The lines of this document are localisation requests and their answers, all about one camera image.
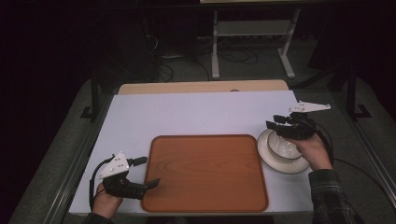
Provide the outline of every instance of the robotic hand device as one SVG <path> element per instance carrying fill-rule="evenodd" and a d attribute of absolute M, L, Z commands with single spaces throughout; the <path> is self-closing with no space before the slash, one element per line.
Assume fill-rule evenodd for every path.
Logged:
<path fill-rule="evenodd" d="M 95 169 L 90 180 L 90 207 L 93 207 L 93 186 L 94 179 L 99 168 L 108 163 L 105 169 L 97 176 L 103 179 L 103 185 L 106 193 L 115 197 L 130 198 L 130 199 L 143 199 L 146 191 L 156 188 L 160 183 L 160 178 L 150 180 L 147 184 L 137 184 L 129 181 L 126 176 L 129 173 L 131 166 L 144 164 L 148 161 L 147 157 L 140 157 L 137 159 L 126 159 L 125 155 L 120 152 L 117 156 L 102 161 Z"/>
<path fill-rule="evenodd" d="M 266 125 L 268 129 L 276 131 L 277 135 L 295 140 L 309 139 L 316 133 L 325 145 L 329 159 L 333 164 L 332 145 L 329 144 L 325 135 L 317 129 L 317 124 L 307 114 L 307 112 L 330 108 L 330 105 L 316 105 L 300 101 L 296 106 L 289 109 L 289 112 L 291 112 L 289 117 L 274 115 L 274 122 L 267 120 Z"/>

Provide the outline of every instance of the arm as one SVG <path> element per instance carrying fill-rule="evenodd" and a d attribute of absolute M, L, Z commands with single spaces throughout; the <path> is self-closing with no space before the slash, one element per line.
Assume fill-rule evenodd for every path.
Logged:
<path fill-rule="evenodd" d="M 337 173 L 332 169 L 326 148 L 317 134 L 306 140 L 287 139 L 297 146 L 309 162 L 311 197 L 314 204 L 312 223 L 362 223 L 341 186 Z"/>
<path fill-rule="evenodd" d="M 110 224 L 122 203 L 122 198 L 114 197 L 106 193 L 103 184 L 96 189 L 92 212 L 84 219 L 83 224 Z"/>

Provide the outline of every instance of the white stand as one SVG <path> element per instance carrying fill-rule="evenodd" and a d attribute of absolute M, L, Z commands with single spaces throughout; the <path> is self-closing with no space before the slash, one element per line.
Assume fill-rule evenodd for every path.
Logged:
<path fill-rule="evenodd" d="M 300 9 L 294 10 L 291 20 L 281 21 L 218 21 L 218 12 L 215 11 L 213 20 L 213 51 L 212 51 L 212 78 L 219 79 L 218 36 L 233 35 L 285 35 L 286 43 L 278 49 L 280 60 L 288 78 L 295 78 L 287 53 L 294 29 L 300 14 Z"/>

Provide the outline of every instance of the white plate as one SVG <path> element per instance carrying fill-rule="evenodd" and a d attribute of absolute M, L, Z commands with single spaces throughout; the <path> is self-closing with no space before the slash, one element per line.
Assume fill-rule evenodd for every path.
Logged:
<path fill-rule="evenodd" d="M 265 163 L 275 170 L 286 174 L 298 174 L 306 170 L 309 167 L 309 163 L 303 157 L 297 160 L 284 159 L 277 156 L 275 152 L 268 147 L 268 136 L 271 132 L 273 132 L 273 130 L 265 130 L 257 140 L 257 148 Z"/>

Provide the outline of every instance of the white 3d-printed attachment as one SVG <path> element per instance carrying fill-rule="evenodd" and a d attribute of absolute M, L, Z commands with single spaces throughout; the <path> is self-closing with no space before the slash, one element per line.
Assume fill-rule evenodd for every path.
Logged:
<path fill-rule="evenodd" d="M 319 111 L 332 108 L 330 105 L 317 105 L 300 101 L 294 107 L 289 109 L 289 112 L 307 113 L 312 111 Z"/>
<path fill-rule="evenodd" d="M 102 170 L 102 172 L 97 176 L 99 179 L 103 179 L 112 175 L 117 175 L 122 172 L 129 170 L 128 161 L 125 158 L 123 152 L 120 152 L 116 157 L 113 158 L 111 162 Z"/>

